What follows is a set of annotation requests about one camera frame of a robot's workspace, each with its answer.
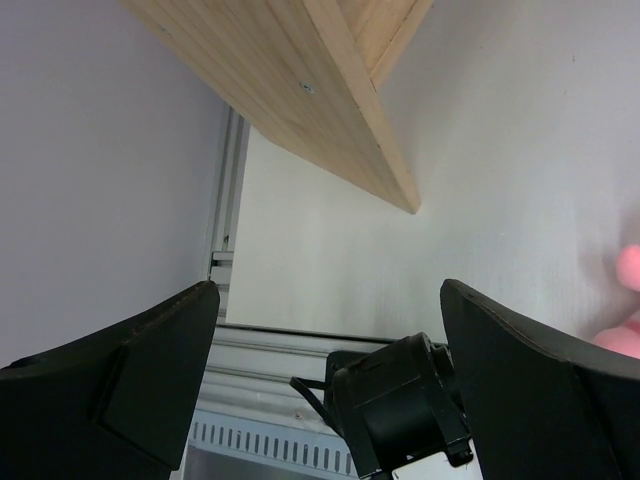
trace metal grille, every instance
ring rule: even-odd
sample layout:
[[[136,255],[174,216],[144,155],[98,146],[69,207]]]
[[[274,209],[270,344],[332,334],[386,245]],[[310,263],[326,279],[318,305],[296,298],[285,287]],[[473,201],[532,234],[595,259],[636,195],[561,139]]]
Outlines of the metal grille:
[[[196,410],[189,444],[325,479],[357,478],[340,437]]]

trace wooden board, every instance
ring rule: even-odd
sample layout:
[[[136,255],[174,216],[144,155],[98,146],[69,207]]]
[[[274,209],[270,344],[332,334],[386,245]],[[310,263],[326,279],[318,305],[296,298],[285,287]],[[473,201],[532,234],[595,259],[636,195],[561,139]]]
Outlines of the wooden board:
[[[272,142],[418,210],[415,183],[336,0],[123,3]]]
[[[337,0],[376,87],[393,70],[433,0]]]

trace black plastic part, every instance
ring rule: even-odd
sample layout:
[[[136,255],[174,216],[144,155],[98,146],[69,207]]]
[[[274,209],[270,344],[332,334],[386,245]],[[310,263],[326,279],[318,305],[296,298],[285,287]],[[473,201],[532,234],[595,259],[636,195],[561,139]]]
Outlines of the black plastic part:
[[[346,368],[352,363],[362,360],[368,354],[362,352],[351,352],[348,350],[338,350],[327,355],[324,381],[327,385],[333,382],[333,376],[342,368]]]
[[[327,385],[324,382],[318,382],[315,380],[306,380],[304,378],[292,377],[289,381],[289,385],[291,385],[296,392],[304,397],[304,399],[309,402],[309,405],[320,415],[322,420],[327,426],[331,427],[334,432],[338,435],[341,435],[340,426],[336,423],[335,418],[331,416],[325,406],[318,400],[311,389],[316,390],[327,390]]]
[[[0,476],[164,480],[180,466],[220,297],[201,282],[0,370]]]
[[[471,461],[469,432],[459,408],[445,346],[424,334],[361,358],[327,360],[325,405],[345,439],[361,478],[444,451],[453,466]],[[335,371],[331,364],[346,363]]]
[[[442,314],[485,480],[640,478],[640,362],[442,286]]]

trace black cable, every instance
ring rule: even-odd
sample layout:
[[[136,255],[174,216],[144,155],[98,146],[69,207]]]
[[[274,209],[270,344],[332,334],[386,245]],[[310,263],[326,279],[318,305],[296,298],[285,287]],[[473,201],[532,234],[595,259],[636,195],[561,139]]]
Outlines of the black cable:
[[[304,378],[291,377],[289,385],[291,385],[296,392],[302,395],[304,399],[309,402],[309,405],[311,405],[316,413],[320,415],[320,417],[322,417],[324,423],[326,423],[334,432],[340,435],[340,432],[337,428],[336,423],[331,417],[331,414],[327,411],[326,408],[324,408],[324,405],[322,405],[318,397],[316,397],[311,391],[312,388],[325,391],[327,389],[326,383],[319,382],[317,380],[307,380]]]

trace white wall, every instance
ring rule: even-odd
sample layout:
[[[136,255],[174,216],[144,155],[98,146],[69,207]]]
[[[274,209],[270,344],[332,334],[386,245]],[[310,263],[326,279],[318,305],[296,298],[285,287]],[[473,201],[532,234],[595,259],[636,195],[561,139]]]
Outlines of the white wall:
[[[381,91],[416,216],[250,138],[230,322],[444,338],[446,277],[588,338],[640,299],[640,2],[436,0]]]
[[[0,365],[199,280],[222,102],[115,0],[0,5]]]

